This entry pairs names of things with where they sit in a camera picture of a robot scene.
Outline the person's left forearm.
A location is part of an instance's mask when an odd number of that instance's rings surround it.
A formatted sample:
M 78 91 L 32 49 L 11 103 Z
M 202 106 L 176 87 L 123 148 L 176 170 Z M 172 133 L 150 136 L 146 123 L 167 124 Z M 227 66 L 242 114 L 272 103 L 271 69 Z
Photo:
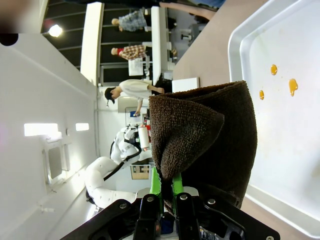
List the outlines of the person's left forearm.
M 213 16 L 216 14 L 216 12 L 214 12 L 212 10 L 208 10 L 208 9 L 197 7 L 197 6 L 175 3 L 175 2 L 160 2 L 159 6 L 162 8 L 183 11 L 183 12 L 186 12 L 189 14 L 203 17 L 207 20 L 211 20 L 213 18 Z

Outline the pink white lint roller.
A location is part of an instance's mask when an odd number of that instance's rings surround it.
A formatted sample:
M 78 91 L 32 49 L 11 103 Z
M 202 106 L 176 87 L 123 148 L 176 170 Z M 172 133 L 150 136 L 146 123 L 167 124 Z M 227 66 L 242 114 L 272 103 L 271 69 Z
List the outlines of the pink white lint roller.
M 150 139 L 147 127 L 140 126 L 138 128 L 138 137 L 141 149 L 147 151 L 150 147 Z

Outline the large orange sauce drop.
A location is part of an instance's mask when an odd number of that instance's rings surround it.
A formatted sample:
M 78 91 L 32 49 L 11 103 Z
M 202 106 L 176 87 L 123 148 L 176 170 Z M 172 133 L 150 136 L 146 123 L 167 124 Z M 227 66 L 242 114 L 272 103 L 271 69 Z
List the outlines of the large orange sauce drop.
M 288 81 L 288 87 L 290 95 L 293 97 L 295 95 L 295 91 L 298 89 L 297 81 L 294 78 L 290 79 Z

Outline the bystander in white shirt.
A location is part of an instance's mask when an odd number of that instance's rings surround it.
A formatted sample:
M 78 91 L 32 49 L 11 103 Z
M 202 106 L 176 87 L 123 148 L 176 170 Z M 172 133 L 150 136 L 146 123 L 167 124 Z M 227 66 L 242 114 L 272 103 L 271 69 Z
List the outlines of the bystander in white shirt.
M 143 100 L 148 100 L 150 96 L 155 94 L 164 94 L 165 89 L 160 86 L 152 85 L 151 80 L 127 79 L 122 81 L 116 87 L 108 87 L 104 92 L 104 97 L 107 104 L 111 101 L 113 104 L 115 100 L 121 96 L 121 93 L 128 97 L 137 99 L 137 109 L 134 116 L 137 117 L 143 106 Z

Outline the bystander in red plaid shirt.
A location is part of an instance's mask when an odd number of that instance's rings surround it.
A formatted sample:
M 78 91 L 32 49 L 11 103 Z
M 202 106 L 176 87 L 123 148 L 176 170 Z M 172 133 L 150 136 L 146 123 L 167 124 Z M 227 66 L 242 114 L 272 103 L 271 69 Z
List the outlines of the bystander in red plaid shirt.
M 122 48 L 113 47 L 110 52 L 113 56 L 121 57 L 127 61 L 133 61 L 135 59 L 143 59 L 147 56 L 146 46 L 142 44 L 130 45 Z

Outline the white box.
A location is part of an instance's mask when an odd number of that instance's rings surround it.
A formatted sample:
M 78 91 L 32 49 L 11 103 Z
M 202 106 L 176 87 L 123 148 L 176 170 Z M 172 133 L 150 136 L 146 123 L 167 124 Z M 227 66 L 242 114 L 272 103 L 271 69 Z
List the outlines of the white box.
M 189 90 L 194 90 L 200 87 L 199 78 L 185 78 L 177 79 L 172 81 L 172 92 L 185 92 Z

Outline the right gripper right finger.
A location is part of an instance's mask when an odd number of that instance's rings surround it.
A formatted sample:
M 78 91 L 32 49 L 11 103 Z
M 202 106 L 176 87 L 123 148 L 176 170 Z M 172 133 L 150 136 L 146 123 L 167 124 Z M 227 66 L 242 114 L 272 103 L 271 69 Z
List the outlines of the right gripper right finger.
M 218 196 L 202 200 L 185 192 L 180 174 L 172 191 L 179 240 L 281 240 L 276 230 Z

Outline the ceiling air conditioner unit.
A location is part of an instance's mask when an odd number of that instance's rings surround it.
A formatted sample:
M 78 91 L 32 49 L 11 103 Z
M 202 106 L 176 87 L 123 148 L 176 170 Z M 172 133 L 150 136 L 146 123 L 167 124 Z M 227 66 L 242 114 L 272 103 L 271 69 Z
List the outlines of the ceiling air conditioner unit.
M 60 138 L 43 139 L 42 156 L 45 181 L 48 186 L 62 183 L 68 178 L 70 167 L 69 145 Z

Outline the dark brown cloth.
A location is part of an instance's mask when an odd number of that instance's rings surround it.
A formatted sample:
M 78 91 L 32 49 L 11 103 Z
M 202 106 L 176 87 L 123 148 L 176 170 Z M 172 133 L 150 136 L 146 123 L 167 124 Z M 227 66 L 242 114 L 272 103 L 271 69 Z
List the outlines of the dark brown cloth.
M 245 81 L 149 98 L 151 151 L 162 197 L 173 211 L 173 178 L 199 197 L 240 208 L 254 165 L 258 134 Z

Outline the silver metal tray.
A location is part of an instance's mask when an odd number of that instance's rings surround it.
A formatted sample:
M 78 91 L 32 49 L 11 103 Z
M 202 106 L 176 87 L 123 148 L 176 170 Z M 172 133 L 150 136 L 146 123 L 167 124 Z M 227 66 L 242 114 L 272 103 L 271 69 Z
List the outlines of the silver metal tray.
M 230 80 L 246 81 L 256 118 L 246 197 L 320 240 L 320 0 L 266 2 L 231 33 L 228 63 Z

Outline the white pillar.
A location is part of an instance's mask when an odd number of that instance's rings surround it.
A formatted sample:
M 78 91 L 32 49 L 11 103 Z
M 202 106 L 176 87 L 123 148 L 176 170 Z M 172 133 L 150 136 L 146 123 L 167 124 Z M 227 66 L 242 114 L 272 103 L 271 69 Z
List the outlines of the white pillar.
M 87 5 L 80 59 L 80 73 L 97 86 L 104 5 L 94 2 Z

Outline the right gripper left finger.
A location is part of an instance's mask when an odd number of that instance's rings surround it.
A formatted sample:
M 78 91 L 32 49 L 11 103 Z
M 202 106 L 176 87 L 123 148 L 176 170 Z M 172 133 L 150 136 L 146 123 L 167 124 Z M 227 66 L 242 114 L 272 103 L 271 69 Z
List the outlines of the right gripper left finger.
M 151 173 L 148 194 L 132 203 L 116 200 L 60 240 L 156 240 L 163 201 L 158 171 L 153 167 Z

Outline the person's blue jeans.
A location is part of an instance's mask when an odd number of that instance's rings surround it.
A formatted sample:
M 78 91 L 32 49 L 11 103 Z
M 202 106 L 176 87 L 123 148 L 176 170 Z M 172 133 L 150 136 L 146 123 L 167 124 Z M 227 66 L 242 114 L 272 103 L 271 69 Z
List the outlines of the person's blue jeans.
M 206 5 L 211 8 L 220 8 L 226 0 L 194 0 L 198 5 Z

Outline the round ceiling light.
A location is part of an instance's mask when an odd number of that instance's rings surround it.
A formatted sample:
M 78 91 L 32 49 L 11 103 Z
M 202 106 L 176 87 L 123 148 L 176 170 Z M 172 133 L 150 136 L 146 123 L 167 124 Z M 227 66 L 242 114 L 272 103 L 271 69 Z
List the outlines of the round ceiling light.
M 58 25 L 52 25 L 49 30 L 48 34 L 54 38 L 58 38 L 63 33 L 63 29 Z

